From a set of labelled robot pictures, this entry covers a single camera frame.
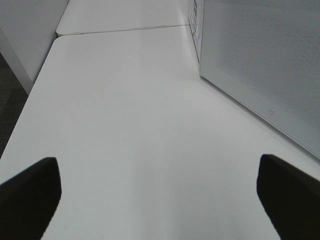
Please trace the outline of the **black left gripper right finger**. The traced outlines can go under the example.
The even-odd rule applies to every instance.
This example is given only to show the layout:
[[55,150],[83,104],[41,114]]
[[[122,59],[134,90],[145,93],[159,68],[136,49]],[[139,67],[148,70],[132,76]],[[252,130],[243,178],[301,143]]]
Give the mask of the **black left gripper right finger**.
[[256,192],[282,240],[320,238],[320,182],[273,154],[260,157]]

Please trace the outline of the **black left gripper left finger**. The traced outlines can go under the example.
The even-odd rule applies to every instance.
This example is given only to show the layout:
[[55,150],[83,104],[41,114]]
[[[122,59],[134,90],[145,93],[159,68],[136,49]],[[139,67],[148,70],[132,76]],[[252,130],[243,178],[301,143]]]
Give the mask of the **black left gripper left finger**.
[[55,157],[32,164],[0,185],[0,238],[40,240],[62,196]]

